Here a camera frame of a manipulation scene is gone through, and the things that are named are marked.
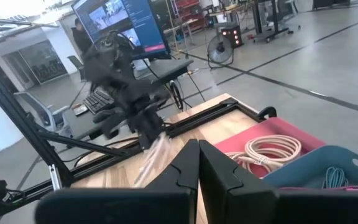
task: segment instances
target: concrete floor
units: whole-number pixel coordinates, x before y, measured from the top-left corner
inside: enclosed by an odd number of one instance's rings
[[[274,106],[281,118],[300,129],[358,153],[358,3],[352,8],[318,12],[307,12],[311,1],[297,3],[302,13],[290,23],[300,24],[301,31],[280,35],[269,44],[253,44],[243,36],[245,44],[235,50],[229,68],[204,69],[208,64],[203,44],[214,31],[195,34],[199,46],[189,51],[195,61],[190,69],[202,68],[193,76],[195,82],[207,100],[229,93],[257,110]],[[189,104],[203,101],[188,77],[180,78],[180,83]],[[88,90],[79,75],[71,75],[30,91],[44,104],[60,108],[81,102]],[[175,113],[174,106],[159,112],[164,117]],[[105,144],[106,140],[100,137],[93,142]],[[65,148],[56,147],[58,151]],[[71,149],[59,155],[71,159],[83,152]],[[0,153],[0,179],[6,179],[12,189],[26,189],[49,179],[46,164],[37,158],[34,148],[21,140]],[[0,223],[33,223],[35,205],[5,215]]]

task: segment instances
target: blue basket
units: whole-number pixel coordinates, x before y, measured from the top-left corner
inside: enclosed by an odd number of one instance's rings
[[[324,146],[266,175],[275,187],[320,189],[330,167],[344,170],[349,185],[358,185],[358,155],[339,146]]]

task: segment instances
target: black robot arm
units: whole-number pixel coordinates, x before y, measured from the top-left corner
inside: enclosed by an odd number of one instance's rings
[[[164,131],[157,110],[169,99],[168,90],[156,89],[150,80],[136,80],[132,69],[133,43],[119,32],[110,32],[85,55],[85,77],[114,98],[116,108],[99,112],[94,122],[104,122],[107,138],[118,134],[117,126],[126,120],[139,135],[140,146],[148,149]]]

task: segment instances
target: person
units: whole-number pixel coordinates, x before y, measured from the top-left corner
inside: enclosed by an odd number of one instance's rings
[[[88,34],[78,18],[75,19],[75,27],[71,29],[73,31],[75,44],[81,50],[82,54],[85,54],[85,52],[92,46],[92,41],[88,37]]]

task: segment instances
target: floor fan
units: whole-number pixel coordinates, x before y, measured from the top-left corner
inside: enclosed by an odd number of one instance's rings
[[[218,34],[216,37],[212,38],[212,40],[208,44],[208,65],[211,69],[214,68],[223,68],[227,65],[230,65],[234,61],[233,55],[233,47],[227,39],[227,37],[222,34]],[[211,66],[211,62],[218,64],[219,66]]]

